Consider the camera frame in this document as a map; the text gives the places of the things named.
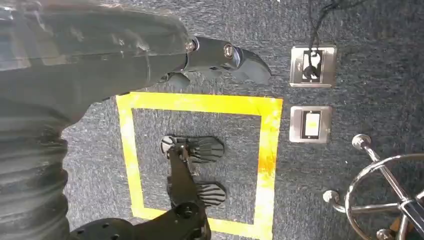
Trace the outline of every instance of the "yellow tape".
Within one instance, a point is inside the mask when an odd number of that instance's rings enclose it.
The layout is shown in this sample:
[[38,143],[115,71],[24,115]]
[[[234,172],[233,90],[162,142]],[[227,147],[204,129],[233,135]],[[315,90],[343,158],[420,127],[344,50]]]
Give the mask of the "yellow tape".
[[124,96],[117,96],[116,102],[132,213],[135,217],[147,220],[154,219],[165,211],[144,207],[132,109],[261,116],[253,224],[213,218],[209,218],[208,221],[212,231],[260,240],[273,239],[274,190],[278,137],[283,107],[282,99],[253,96],[132,92]]

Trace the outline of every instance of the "wire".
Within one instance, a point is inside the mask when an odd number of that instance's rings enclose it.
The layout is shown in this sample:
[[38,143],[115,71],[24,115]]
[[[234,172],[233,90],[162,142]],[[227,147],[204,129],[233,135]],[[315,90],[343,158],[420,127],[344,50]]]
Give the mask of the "wire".
[[321,10],[319,11],[319,17],[316,23],[314,24],[314,19],[312,16],[312,8],[313,8],[313,1],[314,0],[308,0],[308,17],[310,22],[310,40],[309,40],[309,53],[308,53],[308,61],[309,66],[311,69],[311,75],[314,77],[319,77],[319,72],[316,72],[317,69],[312,66],[312,46],[316,45],[316,50],[320,47],[320,38],[318,36],[318,30],[321,27],[321,24],[323,23],[324,19],[327,17],[327,15],[336,10],[346,10],[350,8],[354,8],[360,4],[363,4],[364,2],[368,0],[359,0],[357,2],[351,3],[349,0],[331,0],[331,3],[325,5]]

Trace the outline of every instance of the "stainless steel frame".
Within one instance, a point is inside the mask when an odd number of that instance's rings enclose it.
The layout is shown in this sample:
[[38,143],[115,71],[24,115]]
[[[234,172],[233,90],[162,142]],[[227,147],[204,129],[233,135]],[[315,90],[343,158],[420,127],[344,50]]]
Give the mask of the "stainless steel frame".
[[309,51],[308,46],[294,46],[291,49],[290,86],[301,88],[331,88],[336,85],[336,55],[335,45],[320,45],[318,50],[323,51],[321,76],[319,83],[302,82],[304,52]]
[[[410,197],[406,194],[406,192],[402,189],[398,181],[395,179],[393,174],[390,172],[388,168],[386,168],[386,164],[394,161],[403,161],[403,160],[424,160],[424,153],[416,153],[416,154],[407,154],[407,155],[398,155],[386,158],[384,160],[380,160],[380,157],[377,153],[371,149],[370,147],[371,139],[369,136],[364,134],[356,135],[352,140],[352,145],[358,149],[365,151],[371,160],[372,164],[365,167],[352,181],[350,184],[346,196],[344,198],[344,207],[339,204],[340,195],[338,192],[333,190],[327,190],[323,194],[324,201],[329,203],[335,210],[340,213],[345,213],[347,219],[349,220],[350,225],[356,231],[356,233],[361,236],[364,240],[372,240],[371,237],[367,236],[361,228],[358,226],[354,218],[354,214],[368,214],[368,213],[378,213],[378,212],[396,212],[402,213],[402,218],[400,221],[399,231],[396,234],[396,237],[392,237],[387,234],[389,231],[386,229],[381,229],[377,232],[377,238],[381,239],[396,239],[396,240],[405,240],[407,234],[407,228],[409,221],[412,221],[415,228],[418,232],[422,233],[423,227],[423,218],[422,213],[422,202],[421,199],[424,198],[424,190],[418,193],[415,197]],[[376,170],[380,170],[384,177],[387,179],[389,184],[392,186],[394,191],[396,192],[400,202],[396,203],[386,203],[386,204],[373,204],[373,205],[365,205],[365,206],[352,206],[351,199],[352,194],[355,191],[356,187],[359,183],[367,177],[369,174],[375,172]]]
[[[290,109],[290,142],[316,144],[327,143],[331,132],[332,110],[331,106],[292,106]],[[303,124],[302,114],[304,111],[321,112],[318,139],[301,138]]]

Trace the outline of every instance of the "chrome stool base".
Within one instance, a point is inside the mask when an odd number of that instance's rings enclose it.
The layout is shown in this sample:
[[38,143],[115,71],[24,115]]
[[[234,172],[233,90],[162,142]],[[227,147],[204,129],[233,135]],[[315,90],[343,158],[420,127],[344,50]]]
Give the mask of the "chrome stool base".
[[[340,204],[340,194],[334,190],[327,190],[322,195],[325,202],[330,204],[336,211],[344,213],[349,220],[350,225],[356,233],[364,240],[372,240],[358,226],[353,215],[380,213],[380,212],[399,212],[402,214],[399,231],[393,232],[390,229],[380,229],[376,233],[378,240],[405,240],[408,224],[412,223],[417,232],[424,237],[424,204],[421,199],[424,197],[424,190],[415,197],[410,197],[401,187],[399,182],[393,176],[392,172],[386,167],[389,162],[403,160],[424,160],[424,153],[398,155],[380,160],[378,154],[370,147],[371,138],[365,134],[358,134],[352,139],[352,145],[358,150],[365,151],[372,160],[372,164],[365,167],[352,181],[344,198],[344,206]],[[354,190],[359,183],[371,173],[379,170],[386,178],[390,186],[399,198],[399,202],[386,204],[372,204],[364,206],[351,206],[351,198]]]

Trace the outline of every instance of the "screw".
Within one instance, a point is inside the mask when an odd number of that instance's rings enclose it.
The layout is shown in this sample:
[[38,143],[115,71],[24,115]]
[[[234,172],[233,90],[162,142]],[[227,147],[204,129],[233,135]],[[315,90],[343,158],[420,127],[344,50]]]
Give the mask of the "screw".
[[194,49],[196,49],[196,43],[194,41],[187,42],[185,44],[185,49],[189,52],[192,52]]
[[234,56],[234,47],[231,44],[224,46],[224,55],[226,58],[232,59]]

